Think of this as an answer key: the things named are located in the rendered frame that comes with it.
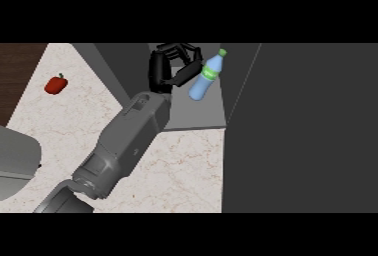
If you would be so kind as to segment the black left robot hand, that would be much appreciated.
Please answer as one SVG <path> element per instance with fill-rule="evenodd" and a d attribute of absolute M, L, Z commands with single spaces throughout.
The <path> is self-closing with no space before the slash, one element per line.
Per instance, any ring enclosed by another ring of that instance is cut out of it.
<path fill-rule="evenodd" d="M 180 59 L 185 66 L 172 74 L 170 61 Z M 201 48 L 189 43 L 164 43 L 157 46 L 149 58 L 149 89 L 160 94 L 170 94 L 173 87 L 185 83 L 201 73 L 203 53 Z"/>

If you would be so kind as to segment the blue water bottle green cap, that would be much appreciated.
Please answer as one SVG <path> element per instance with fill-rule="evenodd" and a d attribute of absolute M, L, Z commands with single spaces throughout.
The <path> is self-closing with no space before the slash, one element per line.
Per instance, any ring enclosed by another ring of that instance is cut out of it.
<path fill-rule="evenodd" d="M 189 89 L 189 97 L 195 101 L 203 100 L 208 87 L 211 86 L 213 82 L 219 77 L 223 69 L 223 59 L 226 55 L 228 51 L 220 48 L 217 55 L 211 57 L 206 62 L 197 81 Z"/>

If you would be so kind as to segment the grey open cabinet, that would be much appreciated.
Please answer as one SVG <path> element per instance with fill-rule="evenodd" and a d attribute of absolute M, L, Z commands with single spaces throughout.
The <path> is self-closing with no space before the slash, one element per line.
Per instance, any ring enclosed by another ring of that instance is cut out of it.
<path fill-rule="evenodd" d="M 73 43 L 114 99 L 126 106 L 133 96 L 149 90 L 148 62 L 158 43 Z M 211 84 L 201 101 L 189 98 L 192 79 L 173 88 L 170 122 L 166 130 L 226 127 L 220 79 Z"/>

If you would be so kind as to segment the dark grey cabinet door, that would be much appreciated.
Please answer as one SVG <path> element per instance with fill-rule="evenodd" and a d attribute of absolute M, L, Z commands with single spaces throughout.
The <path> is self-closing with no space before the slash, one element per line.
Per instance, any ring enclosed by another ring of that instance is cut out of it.
<path fill-rule="evenodd" d="M 378 44 L 262 46 L 225 153 L 225 211 L 378 211 Z"/>

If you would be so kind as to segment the red bell pepper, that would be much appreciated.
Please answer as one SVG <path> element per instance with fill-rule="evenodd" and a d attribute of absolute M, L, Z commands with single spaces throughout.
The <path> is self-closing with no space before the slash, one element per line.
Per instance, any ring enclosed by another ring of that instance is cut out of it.
<path fill-rule="evenodd" d="M 64 77 L 64 74 L 59 73 L 55 77 L 50 78 L 46 86 L 45 86 L 45 91 L 49 93 L 49 94 L 59 94 L 61 91 L 64 90 L 64 88 L 67 87 L 68 85 L 68 80 L 67 78 Z"/>

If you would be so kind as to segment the pale grey appliance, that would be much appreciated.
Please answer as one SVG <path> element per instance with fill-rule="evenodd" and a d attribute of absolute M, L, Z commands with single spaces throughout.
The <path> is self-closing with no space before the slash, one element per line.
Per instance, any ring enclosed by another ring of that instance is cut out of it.
<path fill-rule="evenodd" d="M 0 126 L 0 201 L 12 197 L 36 175 L 42 146 L 28 135 Z"/>

